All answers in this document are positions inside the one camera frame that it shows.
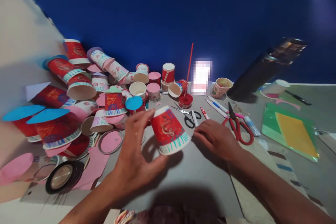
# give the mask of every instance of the table surface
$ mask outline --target table surface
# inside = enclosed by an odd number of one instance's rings
[[[335,132],[335,104],[336,86],[291,86],[289,90],[307,101],[311,102],[311,106],[295,100],[288,94],[282,96],[287,101],[296,103],[301,106],[298,111],[291,105],[280,103],[278,106],[294,112],[302,117],[311,119],[315,123],[315,127],[319,130]],[[224,118],[206,103],[206,96],[193,96],[192,109],[201,113],[200,107],[203,107],[208,116],[222,123]],[[230,101],[232,104],[237,103],[242,109],[243,114],[252,119],[256,127],[261,131],[263,113],[266,102],[275,101],[262,96],[256,92],[247,102],[231,101],[227,97],[225,100],[218,100],[223,106]],[[168,95],[162,95],[158,103],[158,108],[165,105],[174,105],[174,100]],[[155,107],[156,103],[149,103],[149,108]],[[184,115],[172,108],[175,116],[179,119],[186,132],[193,134],[193,129],[189,129],[184,124]],[[204,121],[204,116],[198,120],[199,123]],[[159,155],[155,145],[155,137],[152,127],[147,127],[146,140],[142,145],[142,152],[147,160]],[[266,141],[270,138],[262,135],[259,137]],[[319,199],[331,217],[336,219],[336,155],[321,140],[317,139],[320,159],[318,163],[298,155],[293,151],[288,151],[288,159],[290,160],[299,181],[307,189],[307,193]],[[110,155],[106,168],[99,181],[113,170],[117,161],[120,150]],[[149,185],[143,194],[134,195],[129,201],[126,199],[124,209],[144,210],[153,205],[158,204],[186,204],[192,208],[203,209],[210,213],[226,216],[231,218],[242,218],[243,214],[232,185],[230,175],[226,170],[223,162],[214,158],[203,147],[192,140],[181,152],[172,156],[169,168],[164,172],[153,184]],[[68,193],[65,205],[78,204],[90,191],[72,190]],[[22,197],[23,202],[52,204],[54,196],[49,197],[45,192],[43,185],[35,185],[31,187]]]

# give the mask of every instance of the pink paper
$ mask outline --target pink paper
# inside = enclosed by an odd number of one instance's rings
[[[81,187],[99,178],[103,174],[107,161],[110,157],[109,155],[104,155],[103,153],[101,153],[97,146],[90,148],[89,155],[89,164],[87,165],[86,169],[82,174],[82,177],[73,189]]]

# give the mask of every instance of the blue paper shape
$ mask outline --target blue paper shape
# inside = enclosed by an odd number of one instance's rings
[[[29,105],[18,107],[11,112],[7,113],[2,120],[3,121],[17,121],[28,116],[32,116],[40,111],[45,109],[45,106],[42,105]]]
[[[70,110],[61,109],[61,108],[47,108],[43,110],[41,113],[37,114],[33,118],[31,118],[29,121],[27,121],[27,124],[35,124],[35,123],[43,123],[46,121],[51,121],[54,119],[57,119],[61,116],[64,116],[65,114],[68,114]]]
[[[137,110],[142,105],[142,99],[140,96],[133,96],[127,99],[125,105],[128,110]]]

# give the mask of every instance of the marker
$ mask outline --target marker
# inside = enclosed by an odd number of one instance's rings
[[[217,108],[210,100],[208,99],[205,99],[207,103],[209,103],[209,105],[211,107],[213,107],[219,114],[221,114],[223,117],[227,118],[228,116],[222,111],[220,110],[219,108]]]

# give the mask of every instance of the blue wall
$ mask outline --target blue wall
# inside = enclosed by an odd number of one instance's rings
[[[336,0],[35,0],[67,38],[102,47],[130,71],[212,58],[213,76],[235,81],[281,37],[309,43],[279,75],[292,83],[336,83]]]

